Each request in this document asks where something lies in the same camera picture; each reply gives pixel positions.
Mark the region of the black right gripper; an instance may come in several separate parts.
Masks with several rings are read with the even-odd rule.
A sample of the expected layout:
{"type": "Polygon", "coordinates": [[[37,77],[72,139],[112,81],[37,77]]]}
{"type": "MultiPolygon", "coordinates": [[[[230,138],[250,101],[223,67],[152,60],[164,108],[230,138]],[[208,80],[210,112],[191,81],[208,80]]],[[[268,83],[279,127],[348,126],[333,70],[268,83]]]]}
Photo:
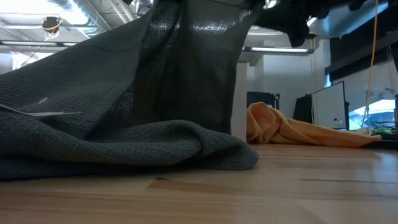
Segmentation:
{"type": "Polygon", "coordinates": [[[314,0],[278,1],[275,6],[264,9],[265,0],[248,0],[257,15],[254,25],[286,33],[291,46],[300,47],[310,32],[307,19],[311,16],[314,0]]]}

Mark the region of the orange-yellow towel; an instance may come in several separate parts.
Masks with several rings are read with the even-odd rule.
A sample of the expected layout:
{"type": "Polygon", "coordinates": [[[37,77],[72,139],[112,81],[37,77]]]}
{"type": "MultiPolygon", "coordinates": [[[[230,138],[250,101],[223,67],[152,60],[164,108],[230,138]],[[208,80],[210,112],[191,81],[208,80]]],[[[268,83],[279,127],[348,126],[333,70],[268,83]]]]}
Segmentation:
{"type": "Polygon", "coordinates": [[[381,141],[382,137],[367,136],[357,131],[339,131],[286,118],[279,110],[258,102],[249,105],[246,110],[246,139],[256,144],[362,147],[381,141]]]}

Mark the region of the dark grey waffle towel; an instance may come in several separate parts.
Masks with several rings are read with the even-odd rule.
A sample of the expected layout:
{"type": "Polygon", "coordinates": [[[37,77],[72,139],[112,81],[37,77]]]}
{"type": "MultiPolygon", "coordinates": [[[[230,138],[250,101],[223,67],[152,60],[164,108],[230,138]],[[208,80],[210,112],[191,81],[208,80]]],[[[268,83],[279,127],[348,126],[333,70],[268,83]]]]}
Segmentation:
{"type": "Polygon", "coordinates": [[[156,0],[139,19],[0,75],[0,180],[252,168],[231,134],[257,0],[156,0]]]}

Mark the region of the long white light bar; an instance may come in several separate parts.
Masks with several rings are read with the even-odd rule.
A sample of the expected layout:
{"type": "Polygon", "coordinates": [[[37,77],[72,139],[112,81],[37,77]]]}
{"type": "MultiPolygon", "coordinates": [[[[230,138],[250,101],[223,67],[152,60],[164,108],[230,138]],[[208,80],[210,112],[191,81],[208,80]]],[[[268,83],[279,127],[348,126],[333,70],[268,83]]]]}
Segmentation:
{"type": "MultiPolygon", "coordinates": [[[[16,41],[0,40],[0,45],[24,46],[24,47],[71,47],[77,42],[47,42],[47,41],[16,41]]],[[[287,47],[242,47],[244,52],[267,52],[267,53],[290,53],[290,54],[311,54],[313,49],[293,49],[287,47]]]]}

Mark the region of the black rig strut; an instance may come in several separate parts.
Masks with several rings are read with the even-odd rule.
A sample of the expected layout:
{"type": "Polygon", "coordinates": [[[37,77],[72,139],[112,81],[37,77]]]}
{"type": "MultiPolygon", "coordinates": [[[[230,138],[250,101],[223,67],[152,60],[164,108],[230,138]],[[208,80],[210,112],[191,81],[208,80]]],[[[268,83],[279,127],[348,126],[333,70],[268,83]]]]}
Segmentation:
{"type": "Polygon", "coordinates": [[[342,38],[330,40],[331,65],[325,73],[334,82],[355,72],[393,59],[398,70],[398,0],[387,0],[377,18],[342,38]]]}

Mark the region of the black background equipment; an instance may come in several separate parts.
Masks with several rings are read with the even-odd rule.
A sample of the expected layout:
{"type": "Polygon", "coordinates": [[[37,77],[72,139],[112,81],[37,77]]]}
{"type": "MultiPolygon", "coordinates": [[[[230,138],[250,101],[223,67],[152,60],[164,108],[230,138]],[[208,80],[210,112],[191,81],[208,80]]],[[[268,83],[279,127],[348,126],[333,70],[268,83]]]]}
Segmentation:
{"type": "Polygon", "coordinates": [[[297,98],[294,109],[294,120],[312,124],[312,96],[305,95],[297,98]]]}

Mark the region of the black monitor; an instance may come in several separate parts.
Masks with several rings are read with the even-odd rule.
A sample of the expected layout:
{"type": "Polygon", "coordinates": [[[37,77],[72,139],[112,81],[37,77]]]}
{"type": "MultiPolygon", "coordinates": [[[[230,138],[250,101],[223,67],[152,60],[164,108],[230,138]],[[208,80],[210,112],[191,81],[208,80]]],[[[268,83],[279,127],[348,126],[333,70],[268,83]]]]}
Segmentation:
{"type": "Polygon", "coordinates": [[[246,107],[253,103],[263,102],[267,106],[279,109],[279,99],[275,93],[248,91],[246,94],[246,107]]]}

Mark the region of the white board panel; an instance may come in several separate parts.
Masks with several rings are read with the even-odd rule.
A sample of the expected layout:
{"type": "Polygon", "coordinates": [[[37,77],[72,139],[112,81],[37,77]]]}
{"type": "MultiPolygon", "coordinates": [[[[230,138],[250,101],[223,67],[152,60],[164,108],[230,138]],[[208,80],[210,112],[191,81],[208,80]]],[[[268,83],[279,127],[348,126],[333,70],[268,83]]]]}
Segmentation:
{"type": "Polygon", "coordinates": [[[344,82],[312,93],[313,124],[349,130],[348,105],[344,82]]]}

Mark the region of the black metal table frame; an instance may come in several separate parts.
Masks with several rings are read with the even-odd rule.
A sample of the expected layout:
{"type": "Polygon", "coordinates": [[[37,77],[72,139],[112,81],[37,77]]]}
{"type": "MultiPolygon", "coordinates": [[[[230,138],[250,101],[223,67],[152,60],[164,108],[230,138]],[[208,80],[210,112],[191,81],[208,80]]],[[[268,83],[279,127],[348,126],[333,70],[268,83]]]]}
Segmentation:
{"type": "Polygon", "coordinates": [[[398,151],[398,134],[382,134],[381,137],[381,141],[371,142],[364,148],[398,151]]]}

